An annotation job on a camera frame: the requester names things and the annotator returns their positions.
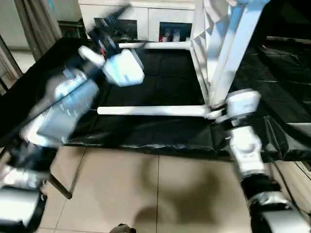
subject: black fabric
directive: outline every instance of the black fabric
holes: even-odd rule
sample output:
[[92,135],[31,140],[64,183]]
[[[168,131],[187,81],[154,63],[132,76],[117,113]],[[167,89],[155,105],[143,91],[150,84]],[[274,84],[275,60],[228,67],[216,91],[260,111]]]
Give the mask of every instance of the black fabric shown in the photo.
[[[44,94],[47,80],[76,55],[88,41],[58,41],[0,99],[0,137],[25,119]],[[298,44],[266,44],[249,48],[230,91],[252,87],[263,99],[251,120],[266,155],[277,160],[311,161],[311,150],[290,137],[271,117],[277,112],[287,123],[310,132],[310,48]],[[100,116],[98,106],[151,106],[203,104],[190,53],[185,50],[147,50],[141,57],[144,83],[131,87],[111,86],[97,77],[100,93],[92,110],[78,122],[69,146],[121,148],[152,154],[229,160],[223,125],[199,117]]]

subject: white bar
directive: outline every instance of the white bar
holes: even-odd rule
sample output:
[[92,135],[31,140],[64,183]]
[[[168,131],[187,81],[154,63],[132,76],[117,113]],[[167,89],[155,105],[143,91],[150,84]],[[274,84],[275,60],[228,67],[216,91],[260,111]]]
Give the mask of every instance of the white bar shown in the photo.
[[226,63],[219,78],[213,78],[209,99],[211,106],[217,106],[226,99],[235,77],[235,73],[241,63],[265,4],[266,2],[264,1],[255,1],[246,5],[231,45],[230,54],[226,59]]
[[[119,47],[121,49],[135,49],[143,43],[120,43]],[[145,45],[146,49],[155,50],[190,50],[190,41],[183,42],[151,42]]]
[[97,113],[100,115],[180,116],[212,119],[221,116],[221,111],[211,113],[207,105],[98,107]]

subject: curtain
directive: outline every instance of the curtain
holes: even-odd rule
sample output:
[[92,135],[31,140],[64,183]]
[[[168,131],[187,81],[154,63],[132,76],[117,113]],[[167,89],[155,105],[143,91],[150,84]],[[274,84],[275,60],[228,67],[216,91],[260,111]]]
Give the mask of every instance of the curtain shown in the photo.
[[26,39],[37,61],[62,37],[47,0],[15,0]]
[[3,91],[8,91],[20,76],[22,72],[0,36],[0,86]]

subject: beige floor tile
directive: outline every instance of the beige floor tile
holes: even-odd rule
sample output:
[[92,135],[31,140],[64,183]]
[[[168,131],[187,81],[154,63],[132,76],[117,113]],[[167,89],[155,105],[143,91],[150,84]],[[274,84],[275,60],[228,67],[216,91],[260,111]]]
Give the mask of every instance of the beige floor tile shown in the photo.
[[250,233],[231,163],[160,156],[157,233]]
[[36,233],[54,233],[54,229],[43,229],[43,228],[39,228]]
[[126,223],[139,233],[155,233],[157,167],[155,155],[87,149],[57,229],[109,232]]
[[[61,147],[52,165],[52,174],[67,188],[73,180],[75,171],[82,159],[84,148]],[[64,207],[66,198],[52,185],[46,188],[48,202],[40,227],[55,228]]]

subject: wall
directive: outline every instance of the wall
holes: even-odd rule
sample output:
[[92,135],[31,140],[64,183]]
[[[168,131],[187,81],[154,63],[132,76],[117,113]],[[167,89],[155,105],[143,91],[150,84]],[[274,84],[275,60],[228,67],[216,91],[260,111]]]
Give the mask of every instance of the wall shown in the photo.
[[82,18],[78,0],[52,0],[57,20],[77,22]]
[[0,34],[9,48],[29,47],[13,0],[1,0],[0,22]]

